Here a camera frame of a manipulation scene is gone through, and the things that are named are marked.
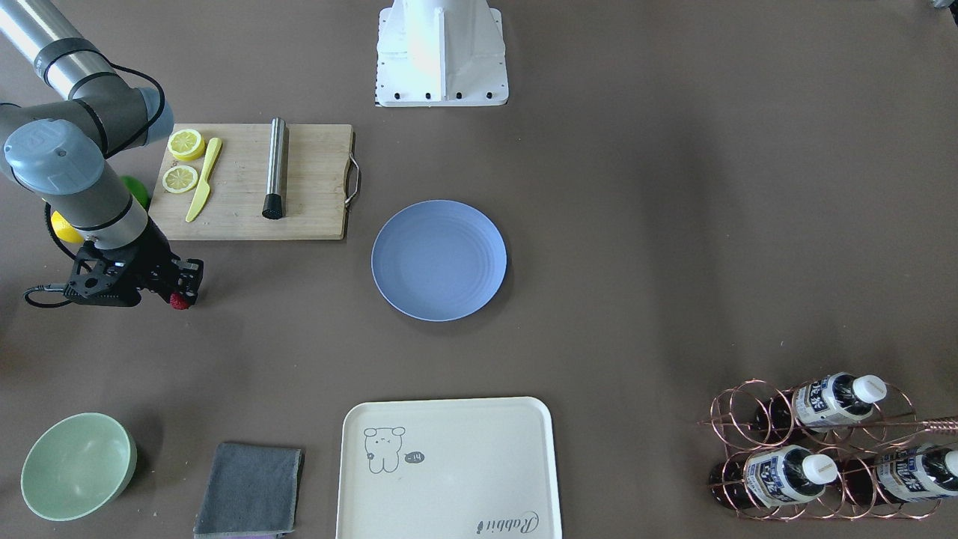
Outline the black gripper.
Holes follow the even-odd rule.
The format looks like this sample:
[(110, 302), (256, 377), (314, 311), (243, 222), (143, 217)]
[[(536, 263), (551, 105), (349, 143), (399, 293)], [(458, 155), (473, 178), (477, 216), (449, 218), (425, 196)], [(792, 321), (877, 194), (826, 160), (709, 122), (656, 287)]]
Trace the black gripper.
[(146, 228), (129, 248), (131, 270), (138, 287), (153, 291), (164, 300), (187, 299), (191, 307), (198, 301), (204, 263), (199, 259), (179, 261), (153, 219), (147, 219)]

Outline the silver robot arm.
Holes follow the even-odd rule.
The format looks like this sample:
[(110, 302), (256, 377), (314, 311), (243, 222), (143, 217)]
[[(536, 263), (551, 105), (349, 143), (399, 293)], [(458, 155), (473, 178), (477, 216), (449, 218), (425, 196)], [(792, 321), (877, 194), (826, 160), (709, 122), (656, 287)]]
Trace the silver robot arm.
[(69, 304), (133, 307), (141, 291), (174, 309), (198, 300), (203, 263), (175, 255), (109, 158), (161, 141), (172, 132), (172, 112), (161, 85), (124, 81), (113, 64), (50, 1), (4, 1), (2, 34), (33, 64), (61, 99), (38, 106), (3, 103), (2, 174), (58, 211), (82, 236), (70, 253), (65, 283), (24, 292), (57, 293)]

